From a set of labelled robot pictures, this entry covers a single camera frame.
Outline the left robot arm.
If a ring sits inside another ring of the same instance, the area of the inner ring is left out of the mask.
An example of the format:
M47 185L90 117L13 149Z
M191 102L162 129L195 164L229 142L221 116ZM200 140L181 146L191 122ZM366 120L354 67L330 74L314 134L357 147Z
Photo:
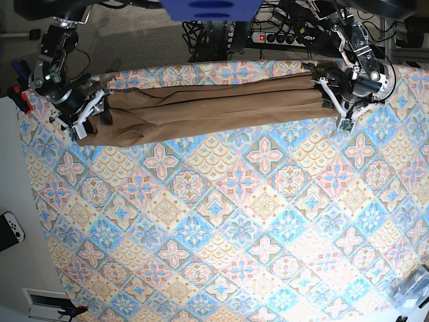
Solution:
M338 112L336 128L352 133L362 114L385 103L381 95L389 86L388 68L379 63L370 47L369 32L345 6L336 1L308 4L318 20L329 22L330 34L338 38L338 50L346 65L341 70L309 64L312 80Z

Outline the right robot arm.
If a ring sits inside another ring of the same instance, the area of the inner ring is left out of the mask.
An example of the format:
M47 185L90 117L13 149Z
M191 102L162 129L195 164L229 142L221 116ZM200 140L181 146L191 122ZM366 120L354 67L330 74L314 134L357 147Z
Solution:
M77 49L76 28L85 23L83 16L90 13L87 7L61 7L54 15L54 23L42 37L41 54L28 78L29 89L55 108L49 122L58 123L72 141L82 140L94 131L89 117L99 117L103 125L113 124L107 100L112 90L99 81L91 81L86 72L74 78L67 76L67 57Z

